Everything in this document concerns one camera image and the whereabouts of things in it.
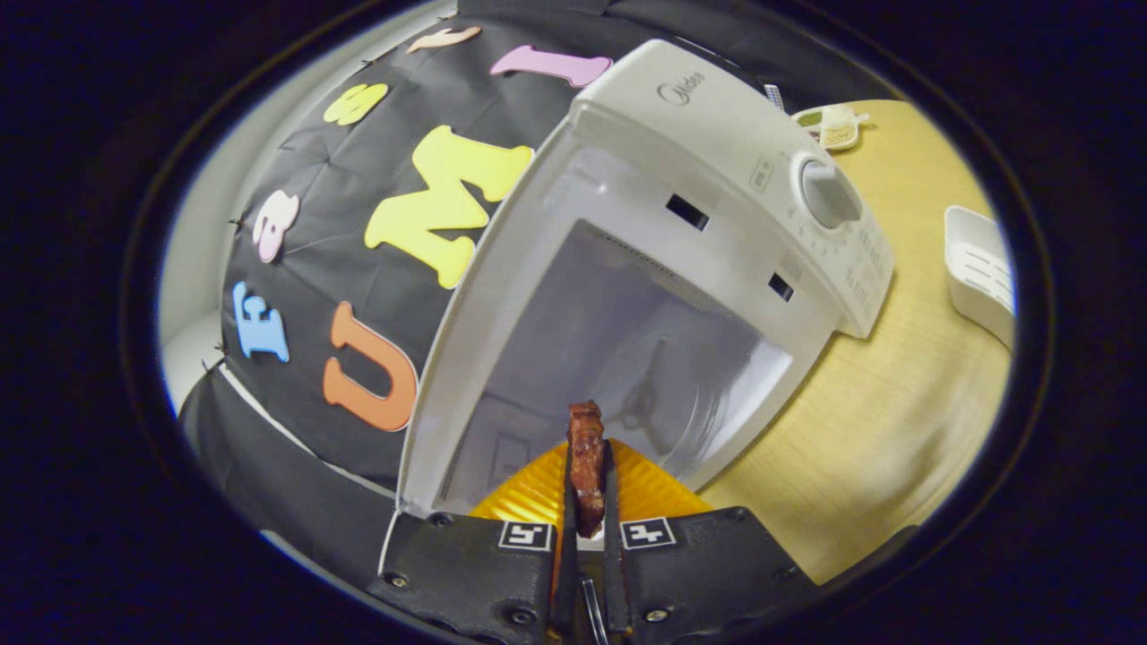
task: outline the wooden table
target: wooden table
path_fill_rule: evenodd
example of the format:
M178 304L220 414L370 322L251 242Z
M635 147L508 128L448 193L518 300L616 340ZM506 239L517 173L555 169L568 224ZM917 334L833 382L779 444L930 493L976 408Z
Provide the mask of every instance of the wooden table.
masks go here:
M952 146L911 104L859 101L857 147L835 158L896 256L873 335L836 334L772 426L701 491L757 515L818 584L898 529L923 522L967 472L992 425L1011 353L952 308L944 209L992 217Z

